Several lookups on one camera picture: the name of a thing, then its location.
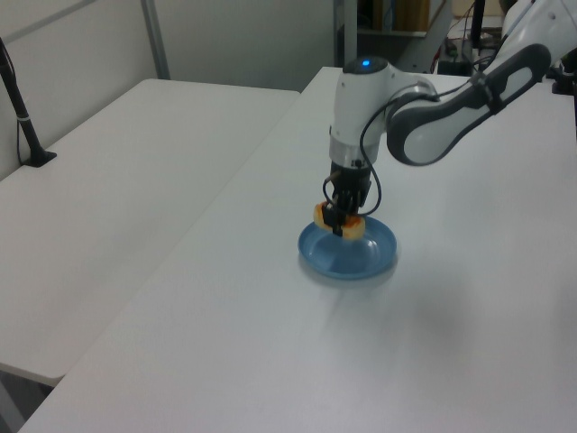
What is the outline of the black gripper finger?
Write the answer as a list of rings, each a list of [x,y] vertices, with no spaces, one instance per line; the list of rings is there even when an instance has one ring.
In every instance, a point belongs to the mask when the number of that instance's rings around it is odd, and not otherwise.
[[[334,235],[343,235],[343,225],[345,224],[346,214],[330,202],[324,203],[324,224],[329,226]]]
[[[365,190],[353,190],[348,198],[347,214],[357,215],[359,209],[364,205],[366,198],[367,192]]]

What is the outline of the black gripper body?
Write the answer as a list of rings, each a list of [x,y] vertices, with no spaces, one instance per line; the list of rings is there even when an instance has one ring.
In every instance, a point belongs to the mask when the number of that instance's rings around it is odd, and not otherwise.
[[[371,186],[371,170],[368,167],[347,169],[331,163],[331,182],[334,186],[332,200],[335,203],[348,203],[353,190],[365,190],[367,195]]]

